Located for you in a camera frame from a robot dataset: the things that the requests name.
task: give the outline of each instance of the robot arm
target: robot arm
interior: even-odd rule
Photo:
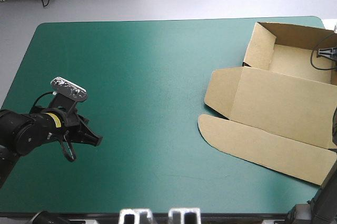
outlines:
[[[18,159],[42,144],[58,141],[63,155],[73,162],[73,142],[101,143],[102,137],[88,128],[88,120],[77,114],[76,104],[87,99],[86,90],[60,77],[51,85],[56,95],[47,108],[36,106],[36,101],[29,114],[0,110],[0,188]]]

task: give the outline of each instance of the cardboard box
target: cardboard box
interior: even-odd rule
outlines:
[[[312,49],[332,30],[293,24],[256,23],[243,65],[262,70],[337,85],[336,71],[317,70],[310,64]],[[322,42],[320,48],[337,45],[337,35]],[[332,67],[328,59],[313,57],[314,65]]]
[[[225,153],[320,185],[336,161],[327,149],[336,148],[331,134],[337,79],[335,71],[314,69],[310,55],[331,33],[256,23],[243,62],[250,67],[212,74],[205,103],[231,121],[200,116],[205,140]],[[332,36],[320,48],[336,44]],[[332,67],[325,58],[313,62]]]

